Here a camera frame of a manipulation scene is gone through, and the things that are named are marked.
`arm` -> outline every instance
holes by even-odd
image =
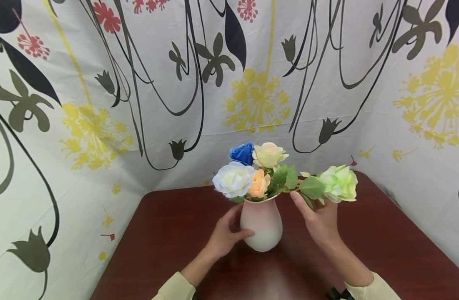
[[[337,203],[326,200],[318,211],[308,207],[297,192],[291,192],[315,243],[343,277],[356,300],[399,300],[396,293],[377,274],[372,273],[341,240],[337,228]]]
[[[196,287],[221,257],[240,240],[254,235],[252,230],[238,230],[243,204],[231,208],[216,224],[207,245],[198,256],[161,287],[153,300],[191,300]]]

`light green rose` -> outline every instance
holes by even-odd
[[[323,195],[327,196],[331,201],[335,203],[356,201],[358,179],[348,165],[331,166],[327,171],[319,174],[318,178],[326,186]]]

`sleeve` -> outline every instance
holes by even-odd
[[[195,288],[177,272],[159,289],[153,300],[191,300]]]
[[[367,287],[352,287],[346,283],[346,288],[355,300],[401,300],[384,279],[376,273],[373,276],[372,284]]]

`wooden table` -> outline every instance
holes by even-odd
[[[358,178],[358,201],[339,208],[350,249],[403,300],[459,300],[459,269],[368,177]],[[344,289],[289,195],[276,202],[279,245],[265,253],[236,245],[198,287],[201,300],[324,300],[331,287]],[[150,300],[198,254],[232,205],[211,186],[144,196],[91,299]]]

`curtain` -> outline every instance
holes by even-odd
[[[0,299],[88,299],[145,193],[249,140],[459,266],[459,0],[0,0]]]

